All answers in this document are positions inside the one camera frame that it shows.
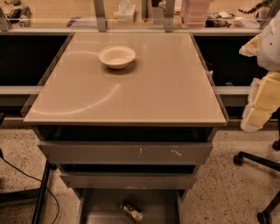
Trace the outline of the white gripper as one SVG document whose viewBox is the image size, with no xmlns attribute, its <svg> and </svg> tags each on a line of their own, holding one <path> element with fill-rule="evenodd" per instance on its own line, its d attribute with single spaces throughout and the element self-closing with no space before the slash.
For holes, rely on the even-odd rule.
<svg viewBox="0 0 280 224">
<path fill-rule="evenodd" d="M 280 108 L 280 11 L 249 42 L 239 54 L 253 57 L 268 72 L 262 79 L 254 78 L 250 85 L 248 104 L 241 119 L 241 128 L 247 132 L 258 131 Z"/>
</svg>

